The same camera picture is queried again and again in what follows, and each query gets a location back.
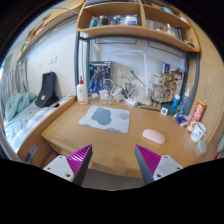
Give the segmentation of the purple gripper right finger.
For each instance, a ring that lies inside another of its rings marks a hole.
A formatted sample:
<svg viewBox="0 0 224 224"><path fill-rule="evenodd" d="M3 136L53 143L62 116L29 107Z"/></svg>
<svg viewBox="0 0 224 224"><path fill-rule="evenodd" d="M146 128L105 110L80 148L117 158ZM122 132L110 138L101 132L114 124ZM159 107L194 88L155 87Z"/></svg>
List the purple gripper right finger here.
<svg viewBox="0 0 224 224"><path fill-rule="evenodd" d="M135 156L145 184L152 183L154 181L153 175L161 160L161 156L138 144L135 145Z"/></svg>

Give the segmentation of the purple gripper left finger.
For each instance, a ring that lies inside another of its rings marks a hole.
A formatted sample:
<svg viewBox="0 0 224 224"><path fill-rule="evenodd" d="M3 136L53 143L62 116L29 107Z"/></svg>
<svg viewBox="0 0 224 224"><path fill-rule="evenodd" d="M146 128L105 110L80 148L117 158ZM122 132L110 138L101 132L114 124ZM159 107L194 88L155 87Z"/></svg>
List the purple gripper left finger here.
<svg viewBox="0 0 224 224"><path fill-rule="evenodd" d="M66 157L67 162L73 171L73 182L76 185L82 185L92 154L92 145L87 145Z"/></svg>

